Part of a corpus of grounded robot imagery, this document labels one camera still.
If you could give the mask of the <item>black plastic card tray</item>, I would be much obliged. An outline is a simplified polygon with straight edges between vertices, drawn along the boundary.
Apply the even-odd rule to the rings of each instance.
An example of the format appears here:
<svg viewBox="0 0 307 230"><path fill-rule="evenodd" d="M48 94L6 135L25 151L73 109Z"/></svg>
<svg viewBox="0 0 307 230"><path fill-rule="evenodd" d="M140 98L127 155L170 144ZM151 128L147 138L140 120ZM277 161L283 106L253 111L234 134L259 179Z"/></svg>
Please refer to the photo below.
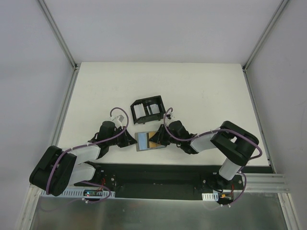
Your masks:
<svg viewBox="0 0 307 230"><path fill-rule="evenodd" d="M133 106L136 104L143 104L146 116L136 119ZM138 99L130 106L132 119L134 124L145 124L151 121L160 121L165 114L165 107L160 95Z"/></svg>

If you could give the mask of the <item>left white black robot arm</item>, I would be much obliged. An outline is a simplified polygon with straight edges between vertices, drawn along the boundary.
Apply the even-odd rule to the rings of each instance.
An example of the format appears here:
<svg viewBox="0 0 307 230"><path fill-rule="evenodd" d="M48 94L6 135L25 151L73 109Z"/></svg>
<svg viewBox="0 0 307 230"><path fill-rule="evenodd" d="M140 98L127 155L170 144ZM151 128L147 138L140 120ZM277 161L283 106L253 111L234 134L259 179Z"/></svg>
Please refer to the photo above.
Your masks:
<svg viewBox="0 0 307 230"><path fill-rule="evenodd" d="M61 195L68 185L81 181L97 186L102 176L93 161L105 156L111 146L125 148L134 144L137 140L125 126L104 121L86 144L67 150L54 145L48 147L30 174L29 182L53 196Z"/></svg>

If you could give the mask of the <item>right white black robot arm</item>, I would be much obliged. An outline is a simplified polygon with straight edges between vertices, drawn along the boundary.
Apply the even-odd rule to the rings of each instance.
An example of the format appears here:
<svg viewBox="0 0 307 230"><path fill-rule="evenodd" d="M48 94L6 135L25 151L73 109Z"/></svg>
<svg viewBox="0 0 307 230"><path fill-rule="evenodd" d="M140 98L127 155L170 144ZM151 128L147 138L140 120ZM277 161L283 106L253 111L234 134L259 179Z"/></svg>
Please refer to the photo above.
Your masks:
<svg viewBox="0 0 307 230"><path fill-rule="evenodd" d="M199 135L189 133L181 121L172 121L160 125L149 141L164 146L175 144L187 154L218 149L226 157L213 179L221 189L232 185L233 177L246 166L259 144L257 137L230 121L224 121L217 130Z"/></svg>

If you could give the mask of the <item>white card stack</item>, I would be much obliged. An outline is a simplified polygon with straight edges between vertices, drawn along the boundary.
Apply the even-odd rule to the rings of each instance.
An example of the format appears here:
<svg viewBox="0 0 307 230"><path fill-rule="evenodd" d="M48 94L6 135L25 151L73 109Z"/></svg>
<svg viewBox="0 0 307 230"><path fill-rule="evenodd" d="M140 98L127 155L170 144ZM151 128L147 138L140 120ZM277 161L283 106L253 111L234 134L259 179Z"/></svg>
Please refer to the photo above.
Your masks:
<svg viewBox="0 0 307 230"><path fill-rule="evenodd" d="M142 103L134 105L133 109L135 112L136 119L146 116L145 109Z"/></svg>

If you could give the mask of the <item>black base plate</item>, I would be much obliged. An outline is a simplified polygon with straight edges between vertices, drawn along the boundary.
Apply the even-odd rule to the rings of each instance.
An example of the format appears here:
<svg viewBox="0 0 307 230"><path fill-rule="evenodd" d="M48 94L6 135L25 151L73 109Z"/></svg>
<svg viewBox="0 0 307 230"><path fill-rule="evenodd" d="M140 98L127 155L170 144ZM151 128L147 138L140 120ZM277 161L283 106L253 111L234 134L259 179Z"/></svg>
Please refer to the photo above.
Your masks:
<svg viewBox="0 0 307 230"><path fill-rule="evenodd" d="M205 193L244 188L240 175L216 182L218 166L99 163L97 167L90 182L103 184L116 198L201 200Z"/></svg>

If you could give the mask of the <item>left table edge rail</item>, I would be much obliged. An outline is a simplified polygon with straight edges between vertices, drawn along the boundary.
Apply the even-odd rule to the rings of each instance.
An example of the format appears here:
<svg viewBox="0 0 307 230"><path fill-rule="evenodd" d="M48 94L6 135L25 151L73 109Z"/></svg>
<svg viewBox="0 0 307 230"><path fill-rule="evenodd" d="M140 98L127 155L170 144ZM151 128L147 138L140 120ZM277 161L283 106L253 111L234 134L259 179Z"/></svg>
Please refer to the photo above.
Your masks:
<svg viewBox="0 0 307 230"><path fill-rule="evenodd" d="M67 111L68 111L68 108L69 108L69 104L70 104L70 101L71 101L71 97L72 97L72 94L73 94L73 90L74 90L74 87L75 87L75 83L76 83L76 80L77 80L78 73L79 73L78 69L74 70L73 74L70 78L69 85L67 86L67 89L65 91L64 99L63 99L63 102L61 104L61 108L60 108L60 111L59 111L58 118L56 120L54 132L53 132L49 146L58 145L58 143L59 143L59 139L60 139L60 136L61 136L61 132L62 132L62 129L63 129L63 125L64 125L64 122L65 122L66 114L67 114Z"/></svg>

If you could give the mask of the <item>table edge rail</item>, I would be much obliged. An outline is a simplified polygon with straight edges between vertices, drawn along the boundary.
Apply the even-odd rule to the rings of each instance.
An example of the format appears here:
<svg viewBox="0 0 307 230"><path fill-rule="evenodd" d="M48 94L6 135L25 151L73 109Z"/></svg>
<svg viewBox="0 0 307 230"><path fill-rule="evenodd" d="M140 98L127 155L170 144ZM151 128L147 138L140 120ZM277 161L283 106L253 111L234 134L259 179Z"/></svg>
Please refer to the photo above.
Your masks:
<svg viewBox="0 0 307 230"><path fill-rule="evenodd" d="M270 151L268 149L267 141L266 141L266 138L264 136L264 132L263 132L262 124L261 124L261 121L260 121L256 100L255 100L255 97L254 97L254 94L253 94L253 91L252 91L252 87L249 83L246 71L244 69L242 69L242 71L243 71L245 82L246 82L246 85L247 85L247 89L248 89L248 92L249 92L249 95L250 95L250 98L251 98L251 103L252 103L253 110L254 110L254 113L255 113L255 117L256 117L256 120L257 120L258 128L259 128L259 131L260 131L260 136L261 136L261 140L262 140L262 143L263 143L263 146L264 146L264 150L265 150L265 153L266 153L267 160L268 160L269 165L271 166L273 172L276 173L276 169L275 169L275 166L272 162Z"/></svg>
<svg viewBox="0 0 307 230"><path fill-rule="evenodd" d="M74 90L74 87L75 87L75 83L76 83L76 80L77 80L78 73L79 73L78 69L74 70L73 74L70 78L69 85L67 86L67 89L65 91L64 99L63 99L63 102L61 104L61 108L60 108L60 111L59 111L58 118L56 120L54 132L53 132L49 146L58 145L58 143L59 143L59 139L60 139L60 136L61 136L61 132L62 132L62 129L63 129L63 125L64 125L64 122L65 122L66 114L67 114L67 111L68 111L68 108L69 108L69 104L70 104L70 101L71 101L71 97L72 97L72 94L73 94L73 90Z"/></svg>

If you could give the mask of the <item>front aluminium rail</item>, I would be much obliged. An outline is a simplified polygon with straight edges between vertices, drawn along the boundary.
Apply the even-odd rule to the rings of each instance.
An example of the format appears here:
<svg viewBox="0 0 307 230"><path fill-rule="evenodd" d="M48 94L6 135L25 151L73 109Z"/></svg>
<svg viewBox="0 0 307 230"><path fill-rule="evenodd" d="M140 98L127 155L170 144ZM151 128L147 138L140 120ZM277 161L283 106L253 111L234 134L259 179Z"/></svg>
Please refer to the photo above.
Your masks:
<svg viewBox="0 0 307 230"><path fill-rule="evenodd" d="M246 191L250 193L290 193L283 174L247 173Z"/></svg>

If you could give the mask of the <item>left aluminium frame post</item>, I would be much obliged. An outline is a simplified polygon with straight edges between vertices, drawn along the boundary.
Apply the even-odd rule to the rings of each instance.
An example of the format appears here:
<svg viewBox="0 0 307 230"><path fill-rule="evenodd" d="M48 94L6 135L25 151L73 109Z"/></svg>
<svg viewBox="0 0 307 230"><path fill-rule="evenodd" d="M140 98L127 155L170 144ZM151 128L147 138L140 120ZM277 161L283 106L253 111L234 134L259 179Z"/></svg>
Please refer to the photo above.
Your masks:
<svg viewBox="0 0 307 230"><path fill-rule="evenodd" d="M76 62L75 58L73 57L61 31L59 30L59 27L46 3L45 0L37 0L36 1L48 23L48 25L50 26L52 33L55 37L55 39L57 40L61 50L63 51L66 59L68 60L69 64L71 65L71 67L76 70L78 68L78 63Z"/></svg>

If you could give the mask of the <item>aluminium frame post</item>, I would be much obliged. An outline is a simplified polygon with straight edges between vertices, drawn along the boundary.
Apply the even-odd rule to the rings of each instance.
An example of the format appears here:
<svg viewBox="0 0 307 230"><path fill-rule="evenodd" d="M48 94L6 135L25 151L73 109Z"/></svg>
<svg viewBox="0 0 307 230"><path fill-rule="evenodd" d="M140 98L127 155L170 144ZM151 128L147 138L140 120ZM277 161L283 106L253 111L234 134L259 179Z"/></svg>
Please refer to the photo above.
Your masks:
<svg viewBox="0 0 307 230"><path fill-rule="evenodd" d="M256 55L259 53L261 48L263 47L264 43L270 36L271 32L273 31L275 25L278 23L280 17L282 16L283 12L289 5L291 0L281 0L278 4L276 10L274 11L272 17L268 21L265 29L263 30L262 34L260 35L259 39L257 40L254 48L252 49L249 57L247 58L245 64L242 66L243 72L246 72L250 65L252 64L253 60L255 59Z"/></svg>
<svg viewBox="0 0 307 230"><path fill-rule="evenodd" d="M68 60L69 64L71 65L71 67L76 70L78 68L78 63L76 62L75 58L73 57L61 31L59 30L59 27L46 3L45 0L37 0L36 1L48 23L48 25L50 26L52 33L55 37L55 39L57 40L61 50L63 51L66 59Z"/></svg>

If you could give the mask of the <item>right table edge rail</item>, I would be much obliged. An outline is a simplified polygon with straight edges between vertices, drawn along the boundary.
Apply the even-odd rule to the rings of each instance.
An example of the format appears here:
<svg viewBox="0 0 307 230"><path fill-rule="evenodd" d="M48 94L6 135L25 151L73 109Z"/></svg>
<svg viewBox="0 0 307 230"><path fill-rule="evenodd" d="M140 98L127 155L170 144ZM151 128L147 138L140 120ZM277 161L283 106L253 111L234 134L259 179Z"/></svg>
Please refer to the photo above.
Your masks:
<svg viewBox="0 0 307 230"><path fill-rule="evenodd" d="M254 94L253 94L253 91L252 91L252 87L249 83L246 71L244 69L242 69L242 71L243 71L245 82L246 82L246 85L247 85L247 89L248 89L248 92L249 92L249 95L250 95L250 98L251 98L251 103L252 103L253 110L254 110L254 113L255 113L255 117L256 117L256 120L257 120L258 128L259 128L259 131L260 131L260 136L261 136L261 140L262 140L262 143L263 143L263 146L264 146L264 150L265 150L265 153L266 153L267 160L268 160L269 165L271 166L273 172L276 173L276 169L275 169L275 166L272 162L270 151L268 149L267 141L266 141L266 138L264 136L264 132L263 132L262 124L261 124L261 121L260 121L256 100L255 100L255 97L254 97Z"/></svg>

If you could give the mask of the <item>right aluminium frame post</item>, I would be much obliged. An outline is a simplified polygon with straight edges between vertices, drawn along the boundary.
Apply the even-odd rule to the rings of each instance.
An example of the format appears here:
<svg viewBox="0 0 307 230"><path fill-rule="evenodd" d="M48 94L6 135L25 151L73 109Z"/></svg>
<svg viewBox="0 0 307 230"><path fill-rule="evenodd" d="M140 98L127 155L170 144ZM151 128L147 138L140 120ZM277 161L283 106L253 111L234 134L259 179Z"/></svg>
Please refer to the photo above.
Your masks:
<svg viewBox="0 0 307 230"><path fill-rule="evenodd" d="M272 17L268 21L265 29L263 30L262 34L260 35L259 39L257 40L254 48L252 49L249 57L247 58L245 64L242 66L243 72L246 72L250 65L252 64L253 60L255 59L256 55L259 53L261 48L263 47L264 43L270 36L271 32L273 31L275 25L278 23L280 17L282 16L283 12L289 5L291 0L281 0L278 4L276 10L274 11Z"/></svg>

